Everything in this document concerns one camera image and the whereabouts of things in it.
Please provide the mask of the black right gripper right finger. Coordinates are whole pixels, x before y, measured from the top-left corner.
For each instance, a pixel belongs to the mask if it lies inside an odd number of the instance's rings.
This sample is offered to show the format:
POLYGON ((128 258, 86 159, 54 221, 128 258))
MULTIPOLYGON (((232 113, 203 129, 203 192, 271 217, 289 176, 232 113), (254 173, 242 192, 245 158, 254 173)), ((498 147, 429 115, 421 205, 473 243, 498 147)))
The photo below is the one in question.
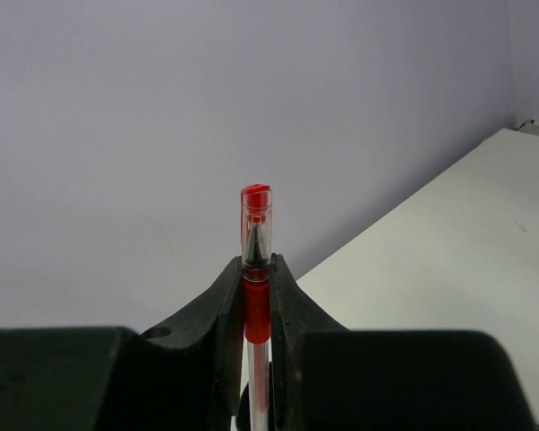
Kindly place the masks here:
POLYGON ((508 354, 475 330, 349 330, 272 259, 277 430, 535 430, 508 354))

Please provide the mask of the red gel pen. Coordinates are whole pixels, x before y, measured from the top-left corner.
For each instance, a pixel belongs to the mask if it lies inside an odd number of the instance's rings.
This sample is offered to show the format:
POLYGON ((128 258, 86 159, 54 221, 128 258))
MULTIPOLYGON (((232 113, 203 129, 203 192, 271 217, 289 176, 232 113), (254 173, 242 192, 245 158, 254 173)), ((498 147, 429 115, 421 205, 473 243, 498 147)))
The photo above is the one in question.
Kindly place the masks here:
POLYGON ((241 191, 244 337, 248 359, 250 429, 269 428, 272 190, 252 184, 241 191))

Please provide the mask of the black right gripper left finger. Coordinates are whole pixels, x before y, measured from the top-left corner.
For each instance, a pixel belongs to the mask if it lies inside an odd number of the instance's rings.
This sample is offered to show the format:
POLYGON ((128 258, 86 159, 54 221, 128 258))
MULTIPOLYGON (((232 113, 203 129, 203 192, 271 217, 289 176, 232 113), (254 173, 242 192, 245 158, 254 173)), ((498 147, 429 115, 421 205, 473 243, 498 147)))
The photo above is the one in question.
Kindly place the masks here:
POLYGON ((242 264, 142 332, 0 330, 0 430, 227 430, 239 409, 242 264))

